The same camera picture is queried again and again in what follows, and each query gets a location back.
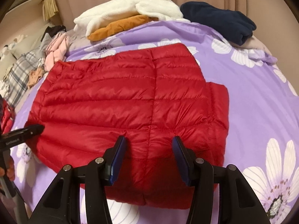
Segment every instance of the human hand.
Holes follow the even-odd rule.
[[[0,167],[0,177],[3,177],[5,175],[5,171],[3,168]],[[9,159],[9,169],[6,171],[6,175],[9,178],[10,181],[14,181],[16,176],[15,176],[15,164],[13,161],[13,158],[10,157]]]

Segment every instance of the black clamp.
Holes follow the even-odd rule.
[[[0,167],[7,171],[8,160],[10,157],[10,148],[24,143],[26,140],[41,134],[44,131],[42,125],[31,125],[23,129],[13,130],[6,134],[0,134]],[[5,175],[1,184],[5,186],[4,189],[7,197],[14,197],[16,195],[16,188],[9,181]]]
[[[112,186],[117,180],[126,148],[125,137],[119,136],[103,157],[82,167],[65,165],[42,196],[28,224],[81,224],[80,184],[85,184],[88,224],[112,224],[105,186]]]
[[[217,167],[196,158],[178,136],[172,140],[172,150],[182,180],[195,187],[186,224],[210,224],[214,184],[220,187],[218,224],[270,224],[262,204],[235,165]]]
[[[10,148],[17,146],[26,142],[26,140],[41,134],[44,131],[44,126],[42,125],[31,125],[23,129],[13,130],[6,134],[1,134],[0,129],[0,167],[3,168],[6,172],[8,166],[8,162],[10,159]],[[24,200],[20,191],[14,184],[14,182],[10,182],[8,177],[4,175],[0,178],[0,183],[4,191],[1,191],[7,198],[13,199],[16,207],[14,208],[14,213],[16,217],[17,224],[27,224],[28,216],[24,205]],[[1,211],[0,215],[2,215],[3,223],[13,223],[10,220],[10,215],[7,210]]]

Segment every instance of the flower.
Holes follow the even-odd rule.
[[[217,54],[228,54],[233,48],[229,43],[224,43],[218,39],[213,39],[211,46]]]
[[[116,38],[115,35],[110,36],[102,40],[100,43],[84,49],[85,52],[89,53],[84,56],[82,60],[104,58],[109,55],[115,55],[115,49],[124,45],[125,44],[121,41],[121,39]]]
[[[299,194],[299,168],[295,146],[287,143],[282,168],[282,156],[276,139],[269,140],[266,149],[266,174],[260,167],[249,167],[243,175],[262,203],[272,224],[280,224],[291,210],[288,205]]]
[[[162,39],[160,42],[158,42],[158,46],[177,44],[177,43],[181,43],[181,41],[179,39],[172,39],[172,40]]]
[[[256,54],[255,50],[233,48],[225,39],[222,41],[213,39],[211,47],[215,53],[223,55],[228,54],[233,49],[233,54],[231,55],[232,61],[242,66],[253,68],[255,65],[262,66],[264,64],[263,61],[259,59],[260,56]]]
[[[280,78],[280,80],[283,82],[283,83],[286,83],[286,77],[285,75],[282,74],[282,72],[278,69],[274,69],[273,70],[274,73]]]
[[[277,64],[272,65],[275,69],[279,70]]]
[[[179,39],[172,39],[172,40],[162,39],[160,42],[157,43],[158,46],[156,46],[154,43],[146,43],[146,44],[140,44],[138,46],[138,49],[148,49],[148,48],[154,48],[154,47],[177,44],[177,43],[181,43],[181,41]],[[192,55],[195,55],[198,52],[195,46],[187,46],[187,49]]]
[[[26,178],[28,185],[33,187],[36,179],[35,163],[36,161],[40,163],[39,160],[25,143],[18,145],[16,155],[21,158],[17,164],[16,176],[19,178],[20,183]]]
[[[111,220],[113,224],[137,224],[139,220],[139,208],[135,205],[119,203],[114,200],[107,200]],[[85,194],[81,202],[81,222],[87,223]]]
[[[298,96],[298,94],[296,93],[295,89],[293,88],[292,84],[290,82],[288,82],[289,88],[291,90],[291,92],[295,95]]]

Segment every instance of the pillow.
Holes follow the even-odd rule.
[[[4,56],[0,59],[0,80],[5,76],[6,70],[16,63],[16,58],[9,52],[6,51]]]
[[[36,49],[41,44],[41,38],[44,35],[44,31],[47,27],[53,27],[52,23],[48,23],[44,25],[40,30],[36,33],[29,35],[24,38],[20,43],[17,43],[12,49],[11,53],[18,59],[22,54],[25,54],[33,49]]]

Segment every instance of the red fabric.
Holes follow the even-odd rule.
[[[193,189],[184,185],[171,142],[222,166],[228,134],[228,92],[206,83],[183,44],[127,51],[103,59],[58,62],[39,89],[27,125],[43,124],[28,144],[58,172],[65,164],[88,164],[129,140],[109,199],[186,209]]]
[[[12,107],[9,107],[7,102],[3,99],[3,118],[1,121],[2,133],[8,133],[13,127],[13,122],[15,120],[15,111]]]

